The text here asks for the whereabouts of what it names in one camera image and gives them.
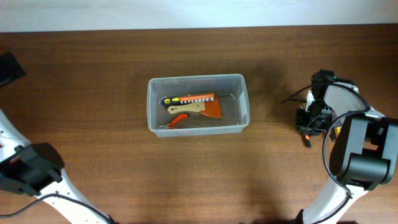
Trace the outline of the wooden handle orange scraper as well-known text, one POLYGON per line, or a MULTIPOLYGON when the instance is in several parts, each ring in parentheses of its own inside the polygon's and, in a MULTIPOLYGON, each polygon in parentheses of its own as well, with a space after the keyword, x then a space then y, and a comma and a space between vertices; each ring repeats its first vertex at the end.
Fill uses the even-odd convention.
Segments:
POLYGON ((167 108, 167 112, 170 114, 193 112, 200 113, 201 115, 209 118, 222 117, 220 101, 218 98, 215 101, 197 102, 180 106, 169 106, 167 108))

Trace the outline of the orange tool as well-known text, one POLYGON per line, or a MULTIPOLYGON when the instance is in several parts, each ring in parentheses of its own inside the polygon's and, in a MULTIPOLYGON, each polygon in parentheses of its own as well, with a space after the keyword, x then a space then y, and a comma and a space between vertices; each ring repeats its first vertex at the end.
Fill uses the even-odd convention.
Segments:
POLYGON ((215 98, 214 93, 205 93, 200 95, 188 95, 181 96, 179 98, 181 103, 192 103, 192 102, 200 102, 200 101, 213 101, 215 98))

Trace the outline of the yellow black handle file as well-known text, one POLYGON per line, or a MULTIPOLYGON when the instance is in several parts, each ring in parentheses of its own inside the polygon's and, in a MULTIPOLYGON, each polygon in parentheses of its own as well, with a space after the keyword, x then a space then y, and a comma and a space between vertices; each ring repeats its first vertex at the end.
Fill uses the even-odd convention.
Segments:
MULTIPOLYGON (((165 97, 161 100, 161 103, 164 107, 169 107, 169 106, 180 106, 180 105, 187 105, 189 103, 181 103, 179 98, 181 96, 170 96, 170 97, 165 97)), ((215 101, 216 99, 220 99, 220 98, 232 98, 235 99, 235 96, 233 94, 224 94, 224 95, 217 95, 215 94, 215 98, 213 101, 215 101)))

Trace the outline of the small red cutting pliers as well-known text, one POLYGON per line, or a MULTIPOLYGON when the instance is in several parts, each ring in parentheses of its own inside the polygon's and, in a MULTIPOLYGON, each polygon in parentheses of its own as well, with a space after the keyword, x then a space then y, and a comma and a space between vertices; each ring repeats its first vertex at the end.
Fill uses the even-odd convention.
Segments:
POLYGON ((190 115, 189 115, 188 113, 179 114, 179 115, 177 115, 176 117, 174 117, 174 119, 171 120, 171 122, 169 122, 169 123, 167 123, 167 124, 165 124, 165 125, 159 126, 159 129, 175 129, 175 125, 176 125, 179 121, 181 121, 181 120, 183 120, 183 119, 187 119, 187 118, 189 118, 189 117, 190 117, 190 115))

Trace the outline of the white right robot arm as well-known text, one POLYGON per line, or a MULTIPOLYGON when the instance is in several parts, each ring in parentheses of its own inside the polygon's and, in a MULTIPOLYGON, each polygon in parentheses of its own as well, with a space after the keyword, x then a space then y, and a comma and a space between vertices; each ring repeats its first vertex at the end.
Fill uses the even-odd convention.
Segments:
POLYGON ((308 147, 323 133, 322 160, 328 180, 294 223, 339 223, 360 197, 387 184, 397 162, 397 120, 376 111, 352 80, 319 70, 305 107, 296 112, 296 128, 308 147))

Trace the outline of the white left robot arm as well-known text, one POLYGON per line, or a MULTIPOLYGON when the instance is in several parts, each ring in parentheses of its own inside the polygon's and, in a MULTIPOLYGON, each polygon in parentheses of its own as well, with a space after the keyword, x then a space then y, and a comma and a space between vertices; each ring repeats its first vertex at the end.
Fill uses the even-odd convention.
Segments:
POLYGON ((15 217, 39 202, 56 209, 70 223, 115 223, 94 206, 69 179, 65 163, 49 143, 32 144, 1 112, 1 190, 37 200, 1 218, 15 217))

